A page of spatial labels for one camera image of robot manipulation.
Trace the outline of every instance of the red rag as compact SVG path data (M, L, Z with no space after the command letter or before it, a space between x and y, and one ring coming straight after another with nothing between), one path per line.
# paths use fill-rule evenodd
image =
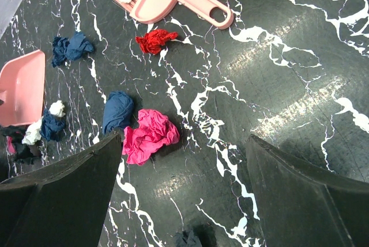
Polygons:
M17 152L12 143L12 138L10 136L6 137L6 148L7 148L7 151L12 155L14 155Z
M128 164L143 165L163 145L179 141L177 128L156 110L140 110L138 123L138 129L125 128L122 155L128 155Z
M165 29L155 29L147 33L143 38L136 36L136 42L140 45L142 52L158 54L161 51L161 46L169 40L176 39L178 33L168 32Z

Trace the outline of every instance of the blue cloth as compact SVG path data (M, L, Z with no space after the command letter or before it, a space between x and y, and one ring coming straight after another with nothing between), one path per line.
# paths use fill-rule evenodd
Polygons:
M65 51L68 45L68 38L54 37L54 41L52 42L52 54L54 55L51 62L52 67L61 66L63 61L66 60Z
M134 104L130 96L123 91L113 91L105 104L103 134L114 128L124 129L129 126Z
M83 32L75 32L74 36L68 40L68 38L54 37L52 43L52 67L61 66L61 64L69 59L70 61L76 61L80 59L84 53L93 52L92 44L87 40Z
M84 53L93 52L92 44L87 40L83 32L75 32L70 39L69 45L65 52L67 59L76 61L82 57Z
M41 136L47 141L55 140L59 141L58 132L65 128L65 121L57 120L49 110L44 110L44 115L41 124Z

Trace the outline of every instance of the black marble floor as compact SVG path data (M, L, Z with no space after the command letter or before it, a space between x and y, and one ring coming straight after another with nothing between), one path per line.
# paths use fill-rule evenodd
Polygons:
M180 5L147 26L112 0L24 0L0 41L2 63L43 50L45 105L67 102L68 127L60 143L43 143L33 166L10 163L2 149L9 176L101 139L106 98L123 90L136 115L169 115L182 141L141 167L122 157L99 246L173 246L190 228L205 246L264 246L244 153L251 133L367 181L368 0L221 1L235 13L223 31ZM157 27L180 41L143 55L134 37ZM96 52L52 68L53 37L76 29Z

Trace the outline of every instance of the pink rag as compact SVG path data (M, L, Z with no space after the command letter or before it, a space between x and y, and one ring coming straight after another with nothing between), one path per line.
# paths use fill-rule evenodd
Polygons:
M6 147L7 147L7 151L12 155L14 155L17 152L16 149L14 148L14 145L12 143L12 138L10 136L6 137Z
M179 141L177 128L156 110L140 110L138 123L140 127L136 130L125 128L122 154L128 155L128 164L143 165L163 145Z

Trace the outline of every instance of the black cloth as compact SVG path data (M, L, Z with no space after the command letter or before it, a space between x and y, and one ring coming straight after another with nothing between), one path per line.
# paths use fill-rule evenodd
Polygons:
M35 155L31 152L28 145L22 144L22 139L25 136L25 129L15 126L8 126L1 128L1 133L3 136L9 136L12 139L12 144L16 153L14 154L14 161L26 164L33 164L33 159Z
M194 231L175 234L176 247L202 247L200 239L194 234Z

